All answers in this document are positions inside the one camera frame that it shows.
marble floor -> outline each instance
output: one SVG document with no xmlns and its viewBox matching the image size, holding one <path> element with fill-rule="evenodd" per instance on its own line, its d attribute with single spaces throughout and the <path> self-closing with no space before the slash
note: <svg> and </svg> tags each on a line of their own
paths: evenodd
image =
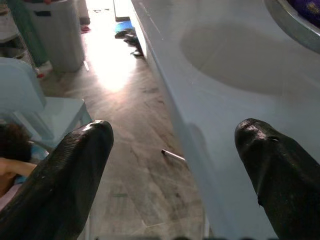
<svg viewBox="0 0 320 240">
<path fill-rule="evenodd" d="M 110 10 L 90 12 L 83 34 L 86 61 L 78 72 L 51 72 L 41 80 L 47 96 L 82 98 L 95 120 L 109 121 L 114 147 L 92 206 L 91 230 L 104 235 L 177 236 L 201 239 L 203 207 L 159 92 L 143 58 L 114 38 Z"/>
</svg>

dark hair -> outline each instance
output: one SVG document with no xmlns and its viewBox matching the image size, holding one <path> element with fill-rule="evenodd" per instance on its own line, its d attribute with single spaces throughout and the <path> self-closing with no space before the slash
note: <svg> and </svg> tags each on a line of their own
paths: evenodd
<svg viewBox="0 0 320 240">
<path fill-rule="evenodd" d="M 24 127 L 9 123 L 0 124 L 0 157 L 29 162 L 31 143 Z"/>
</svg>

child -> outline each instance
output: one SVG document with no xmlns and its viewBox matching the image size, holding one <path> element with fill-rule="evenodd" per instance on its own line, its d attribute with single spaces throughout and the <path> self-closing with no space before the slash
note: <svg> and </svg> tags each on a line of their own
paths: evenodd
<svg viewBox="0 0 320 240">
<path fill-rule="evenodd" d="M 0 124 L 0 211 L 14 197 L 19 187 L 16 177 L 28 177 L 37 165 L 30 163 L 32 145 L 23 127 Z"/>
</svg>

gray trash can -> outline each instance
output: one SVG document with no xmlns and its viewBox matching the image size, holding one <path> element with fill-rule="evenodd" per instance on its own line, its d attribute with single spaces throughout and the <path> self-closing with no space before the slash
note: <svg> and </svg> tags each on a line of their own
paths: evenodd
<svg viewBox="0 0 320 240">
<path fill-rule="evenodd" d="M 85 54 L 75 2 L 26 2 L 25 6 L 53 69 L 60 72 L 77 71 L 83 64 Z"/>
</svg>

light blue plastic chair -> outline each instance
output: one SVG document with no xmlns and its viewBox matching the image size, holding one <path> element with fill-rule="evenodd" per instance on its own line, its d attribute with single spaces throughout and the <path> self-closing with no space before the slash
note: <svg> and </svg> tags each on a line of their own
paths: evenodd
<svg viewBox="0 0 320 240">
<path fill-rule="evenodd" d="M 92 121 L 82 99 L 45 97 L 36 73 L 24 61 L 0 57 L 0 118 L 24 125 L 31 140 L 54 148 Z"/>
</svg>

